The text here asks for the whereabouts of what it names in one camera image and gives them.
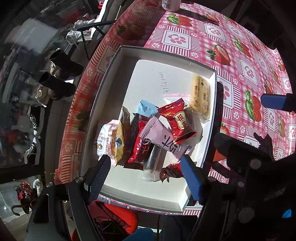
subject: table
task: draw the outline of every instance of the table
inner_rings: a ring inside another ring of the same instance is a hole
[[[263,93],[292,93],[280,54],[267,48],[255,35],[209,8],[196,3],[181,4],[178,13],[166,12],[158,0],[135,0],[120,16],[91,58],[74,95],[62,140],[55,183],[78,176],[85,129],[77,115],[90,113],[101,80],[120,45],[134,45],[179,54],[215,69],[223,87],[222,129],[230,136],[255,147],[261,137],[272,138],[276,160],[295,150],[296,119],[289,113],[266,109]],[[217,160],[229,169],[225,160]],[[211,169],[209,176],[228,183]],[[142,211],[115,200],[109,203]],[[183,214],[198,215],[200,207],[187,207]]]

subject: yellow snack package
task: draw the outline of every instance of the yellow snack package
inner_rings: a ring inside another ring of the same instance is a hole
[[[115,163],[116,165],[121,161],[121,159],[127,158],[128,153],[127,147],[130,135],[130,113],[128,109],[124,106],[121,109],[121,115],[119,119],[119,125],[116,132],[115,138]]]
[[[199,75],[195,75],[192,79],[192,89],[189,106],[196,111],[202,123],[205,123],[209,120],[210,85]]]

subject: white box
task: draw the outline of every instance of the white box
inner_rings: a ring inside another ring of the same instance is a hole
[[[216,104],[217,74],[215,70],[194,60],[147,48],[121,46],[112,59],[96,96],[84,142],[81,175],[98,160],[94,139],[97,128],[112,119],[118,119],[121,106],[131,113],[137,111],[141,99],[161,107],[166,105],[164,94],[190,94],[192,77],[199,74],[208,80],[211,95],[210,121],[199,124],[198,136],[188,143],[194,148],[193,161],[201,167],[206,157],[213,127]],[[169,126],[167,120],[161,122]],[[163,166],[174,163],[167,152]],[[141,170],[111,166],[101,194],[137,207],[180,213],[186,207],[190,190],[184,178],[170,178],[170,182],[145,182]]]

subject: red snack package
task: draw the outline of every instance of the red snack package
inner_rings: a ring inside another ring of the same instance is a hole
[[[161,169],[159,178],[163,182],[165,179],[169,183],[169,177],[180,178],[183,177],[180,163],[169,164],[167,167]]]
[[[147,157],[148,149],[151,143],[141,139],[140,133],[142,132],[142,130],[144,129],[148,121],[149,121],[148,117],[139,115],[139,132],[137,134],[137,139],[132,151],[132,155],[127,161],[127,164],[132,162],[140,163]]]
[[[158,112],[168,120],[173,132],[173,140],[176,143],[180,144],[197,133],[192,130],[186,119],[183,99],[179,99],[169,105],[158,108]]]

